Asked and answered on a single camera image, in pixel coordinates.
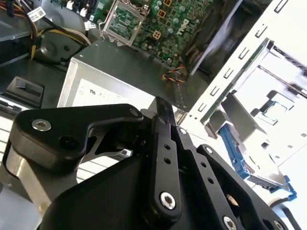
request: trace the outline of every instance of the silver screw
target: silver screw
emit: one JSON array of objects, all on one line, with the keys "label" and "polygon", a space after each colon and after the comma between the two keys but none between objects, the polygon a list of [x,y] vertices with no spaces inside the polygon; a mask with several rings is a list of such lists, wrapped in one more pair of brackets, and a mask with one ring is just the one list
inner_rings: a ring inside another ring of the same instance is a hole
[{"label": "silver screw", "polygon": [[184,135],[187,134],[187,132],[186,132],[183,128],[180,128],[179,131],[180,131],[182,134],[184,134]]},{"label": "silver screw", "polygon": [[138,116],[138,112],[136,112],[134,109],[130,109],[130,113],[134,116]]},{"label": "silver screw", "polygon": [[162,124],[164,124],[164,125],[166,125],[166,121],[163,119],[163,118],[159,118],[159,121],[162,123]]},{"label": "silver screw", "polygon": [[161,204],[169,210],[173,210],[176,206],[175,199],[169,193],[163,192],[160,195]]},{"label": "silver screw", "polygon": [[38,131],[46,132],[51,129],[50,122],[43,120],[43,119],[36,119],[32,121],[32,127],[33,129],[36,129]]},{"label": "silver screw", "polygon": [[213,154],[213,151],[212,151],[212,149],[211,149],[211,148],[206,147],[205,149],[206,149],[207,153],[209,153],[209,154]]},{"label": "silver screw", "polygon": [[274,220],[274,223],[278,227],[279,230],[283,230],[282,225],[278,221]]},{"label": "silver screw", "polygon": [[228,230],[236,230],[236,224],[229,217],[224,217],[223,222]]}]

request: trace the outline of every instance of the orange and black wires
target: orange and black wires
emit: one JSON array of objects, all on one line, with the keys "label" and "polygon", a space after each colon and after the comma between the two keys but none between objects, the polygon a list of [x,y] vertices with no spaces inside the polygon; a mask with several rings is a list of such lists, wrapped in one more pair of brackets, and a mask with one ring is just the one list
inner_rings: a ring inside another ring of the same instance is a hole
[{"label": "orange and black wires", "polygon": [[166,72],[165,74],[163,74],[162,79],[163,80],[167,80],[167,81],[173,81],[173,82],[177,82],[177,83],[185,83],[186,80],[180,80],[180,79],[173,79],[171,77],[169,77],[170,74],[172,73],[176,73],[178,72],[180,69],[184,68],[184,65],[179,66],[176,69],[172,69],[169,72]]}]

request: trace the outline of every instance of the cable connector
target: cable connector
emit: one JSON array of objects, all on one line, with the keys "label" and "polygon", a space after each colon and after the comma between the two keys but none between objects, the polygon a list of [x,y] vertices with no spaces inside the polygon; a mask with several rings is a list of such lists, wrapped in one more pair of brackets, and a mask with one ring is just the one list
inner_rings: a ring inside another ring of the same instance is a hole
[{"label": "cable connector", "polygon": [[89,5],[86,5],[86,8],[82,8],[82,10],[80,11],[80,16],[85,17],[87,14],[87,10],[88,10]]},{"label": "cable connector", "polygon": [[66,4],[66,8],[69,9],[69,10],[72,10],[74,3],[75,2],[71,1],[71,0],[68,1],[67,4]]}]

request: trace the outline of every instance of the black plastic bracket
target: black plastic bracket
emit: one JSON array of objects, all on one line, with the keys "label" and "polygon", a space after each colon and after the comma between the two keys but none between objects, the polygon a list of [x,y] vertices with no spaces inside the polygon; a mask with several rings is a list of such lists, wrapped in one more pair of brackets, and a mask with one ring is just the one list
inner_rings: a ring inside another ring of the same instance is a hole
[{"label": "black plastic bracket", "polygon": [[[37,119],[48,121],[50,130],[34,129],[32,123]],[[92,128],[142,120],[142,114],[128,104],[28,110],[16,116],[10,141],[26,159],[53,172],[66,173],[75,170],[85,156]]]},{"label": "black plastic bracket", "polygon": [[152,119],[149,195],[143,216],[150,225],[161,229],[174,225],[180,219],[181,199],[177,148],[171,140],[170,122],[175,121],[173,109],[166,108],[170,104],[162,98],[156,98],[152,106],[157,115]]},{"label": "black plastic bracket", "polygon": [[227,199],[219,185],[217,178],[204,155],[196,152],[191,138],[187,132],[180,131],[182,128],[177,127],[177,143],[181,154],[184,154],[184,161],[186,162],[187,171],[196,177],[199,189],[201,190],[204,205],[210,210],[211,219],[215,225],[214,229],[228,228],[224,224],[224,217],[233,220],[237,230],[243,230],[243,226],[235,218]]},{"label": "black plastic bracket", "polygon": [[217,175],[223,175],[223,192],[232,196],[240,209],[240,220],[245,229],[280,230],[275,221],[278,215],[245,183],[239,175],[208,145],[200,145],[197,152],[208,159]]}]

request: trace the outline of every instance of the capacitor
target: capacitor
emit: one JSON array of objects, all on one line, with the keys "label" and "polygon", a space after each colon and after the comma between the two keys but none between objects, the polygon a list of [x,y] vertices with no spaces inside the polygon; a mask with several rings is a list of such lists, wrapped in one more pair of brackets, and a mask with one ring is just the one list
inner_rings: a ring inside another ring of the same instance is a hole
[{"label": "capacitor", "polygon": [[184,12],[184,11],[186,11],[186,8],[184,6],[180,6],[179,10],[180,10],[180,12]]}]

